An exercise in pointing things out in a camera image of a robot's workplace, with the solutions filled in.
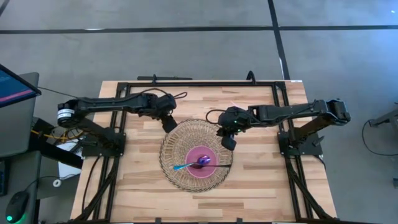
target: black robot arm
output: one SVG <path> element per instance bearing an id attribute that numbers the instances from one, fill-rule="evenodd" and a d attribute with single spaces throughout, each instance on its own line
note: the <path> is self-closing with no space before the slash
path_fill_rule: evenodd
<path id="1" fill-rule="evenodd" d="M 115 133 L 114 128 L 103 128 L 85 118 L 90 113 L 127 111 L 161 120 L 166 133 L 177 123 L 170 115 L 177 107 L 171 94 L 158 97 L 153 93 L 136 93 L 124 98 L 77 98 L 58 105 L 58 125 L 64 128 L 78 128 L 88 133 L 83 141 L 82 156 L 120 156 L 124 151 L 124 133 Z"/>
<path id="2" fill-rule="evenodd" d="M 236 142 L 233 136 L 245 132 L 249 128 L 269 127 L 294 118 L 316 116 L 301 128 L 289 130 L 289 145 L 297 147 L 306 138 L 329 125 L 344 125 L 351 119 L 344 102 L 340 100 L 315 100 L 293 106 L 257 105 L 244 110 L 235 106 L 229 107 L 218 117 L 220 129 L 218 136 L 222 136 L 222 145 L 234 150 Z"/>

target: pink plate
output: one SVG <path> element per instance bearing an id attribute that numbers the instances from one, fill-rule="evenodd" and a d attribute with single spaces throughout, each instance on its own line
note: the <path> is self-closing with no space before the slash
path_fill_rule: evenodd
<path id="1" fill-rule="evenodd" d="M 185 163 L 196 162 L 199 157 L 207 155 L 210 157 L 210 162 L 207 165 L 217 165 L 217 156 L 209 147 L 206 146 L 196 146 L 189 150 L 187 156 L 185 157 Z M 214 174 L 217 167 L 203 167 L 202 169 L 195 169 L 192 167 L 187 167 L 188 172 L 196 178 L 207 178 Z"/>

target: blue spoon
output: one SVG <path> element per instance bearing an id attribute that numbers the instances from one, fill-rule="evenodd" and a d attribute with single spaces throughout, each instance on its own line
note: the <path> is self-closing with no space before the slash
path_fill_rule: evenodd
<path id="1" fill-rule="evenodd" d="M 184 165 L 177 165 L 177 166 L 174 166 L 173 169 L 174 170 L 180 170 L 180 169 L 183 169 L 185 167 L 192 166 L 194 164 L 198 164 L 198 165 L 203 166 L 203 165 L 208 164 L 210 162 L 210 160 L 211 159 L 210 159 L 209 156 L 204 155 L 204 156 L 199 157 L 196 162 L 191 162 L 189 164 L 184 164 Z"/>

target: monitor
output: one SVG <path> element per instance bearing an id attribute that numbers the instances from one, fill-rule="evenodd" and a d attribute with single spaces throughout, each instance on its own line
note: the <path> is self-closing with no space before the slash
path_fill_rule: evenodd
<path id="1" fill-rule="evenodd" d="M 0 64 L 0 108 L 39 95 L 39 89 Z"/>

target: gray floor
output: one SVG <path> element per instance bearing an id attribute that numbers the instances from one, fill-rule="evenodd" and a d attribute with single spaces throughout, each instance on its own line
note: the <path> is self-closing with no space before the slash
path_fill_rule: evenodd
<path id="1" fill-rule="evenodd" d="M 275 0 L 280 26 L 398 24 L 396 1 Z M 271 25 L 265 0 L 11 0 L 0 29 L 92 29 L 162 26 Z M 396 157 L 371 154 L 362 144 L 367 119 L 396 108 L 398 30 L 284 31 L 282 40 L 294 80 L 309 100 L 341 98 L 353 117 L 322 134 L 326 172 L 343 220 L 396 223 Z M 0 35 L 0 63 L 17 73 L 40 73 L 40 86 L 78 96 L 98 95 L 102 80 L 138 75 L 281 79 L 272 31 L 162 34 Z M 44 92 L 35 115 L 55 122 L 67 97 Z M 378 152 L 398 153 L 389 126 L 365 131 Z M 52 167 L 51 161 L 43 165 Z M 42 201 L 40 217 L 68 219 L 75 189 Z"/>

